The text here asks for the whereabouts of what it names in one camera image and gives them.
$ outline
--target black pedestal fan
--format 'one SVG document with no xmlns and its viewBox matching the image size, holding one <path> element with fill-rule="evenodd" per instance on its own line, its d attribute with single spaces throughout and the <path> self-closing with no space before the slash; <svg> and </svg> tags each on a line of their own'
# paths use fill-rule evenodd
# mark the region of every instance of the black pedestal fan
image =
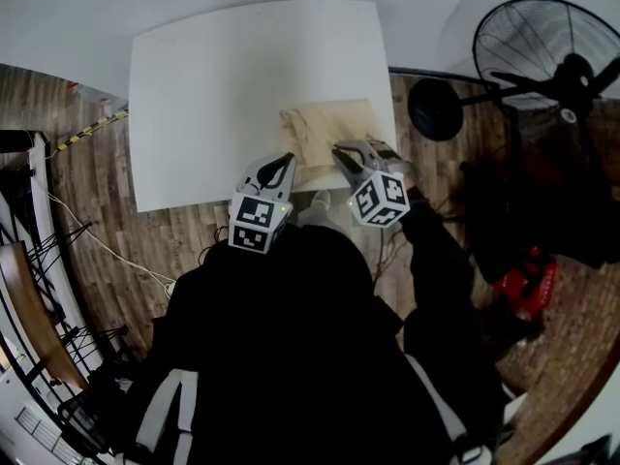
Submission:
<svg viewBox="0 0 620 465">
<path fill-rule="evenodd" d="M 620 35 L 562 0 L 511 0 L 496 7 L 476 30 L 473 53 L 487 94 L 459 99 L 437 79 L 412 88 L 409 113 L 425 137 L 453 138 L 463 123 L 463 106 L 486 101 L 521 110 L 559 105 L 563 117 L 587 133 L 592 101 L 620 75 Z M 589 136 L 582 138 L 588 154 L 596 156 Z"/>
</svg>

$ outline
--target white tabletop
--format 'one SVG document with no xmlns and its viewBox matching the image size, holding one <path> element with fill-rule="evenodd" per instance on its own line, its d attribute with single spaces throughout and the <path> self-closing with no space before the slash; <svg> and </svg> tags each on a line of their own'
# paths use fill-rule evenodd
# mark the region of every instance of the white tabletop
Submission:
<svg viewBox="0 0 620 465">
<path fill-rule="evenodd" d="M 138 210 L 229 200 L 251 162 L 280 151 L 281 109 L 366 98 L 395 148 L 374 3 L 269 2 L 140 35 L 129 116 Z M 345 186 L 334 173 L 297 190 Z"/>
</svg>

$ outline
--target red object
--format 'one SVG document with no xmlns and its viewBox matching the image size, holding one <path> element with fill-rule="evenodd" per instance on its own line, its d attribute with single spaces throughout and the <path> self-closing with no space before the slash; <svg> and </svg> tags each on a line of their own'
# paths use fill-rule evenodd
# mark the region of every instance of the red object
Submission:
<svg viewBox="0 0 620 465">
<path fill-rule="evenodd" d="M 493 284 L 506 295 L 512 305 L 524 308 L 531 315 L 538 314 L 551 300 L 557 263 L 536 246 L 520 265 Z"/>
</svg>

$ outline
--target folded cloth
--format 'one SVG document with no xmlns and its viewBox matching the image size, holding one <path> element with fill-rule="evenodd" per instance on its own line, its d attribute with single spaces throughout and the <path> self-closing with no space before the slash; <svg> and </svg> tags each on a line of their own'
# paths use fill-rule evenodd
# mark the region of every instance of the folded cloth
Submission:
<svg viewBox="0 0 620 465">
<path fill-rule="evenodd" d="M 295 184 L 333 170 L 333 145 L 344 140 L 379 139 L 368 100 L 306 104 L 280 111 L 281 146 L 296 157 Z"/>
</svg>

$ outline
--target black sleeve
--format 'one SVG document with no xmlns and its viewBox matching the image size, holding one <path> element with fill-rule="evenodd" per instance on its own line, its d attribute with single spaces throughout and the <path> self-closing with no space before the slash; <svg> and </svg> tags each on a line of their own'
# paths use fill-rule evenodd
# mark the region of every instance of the black sleeve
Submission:
<svg viewBox="0 0 620 465">
<path fill-rule="evenodd" d="M 405 352 L 422 365 L 468 434 L 493 450 L 507 397 L 471 303 L 474 271 L 422 193 L 414 188 L 409 198 L 412 209 L 401 223 L 414 245 L 418 308 L 405 321 Z"/>
</svg>

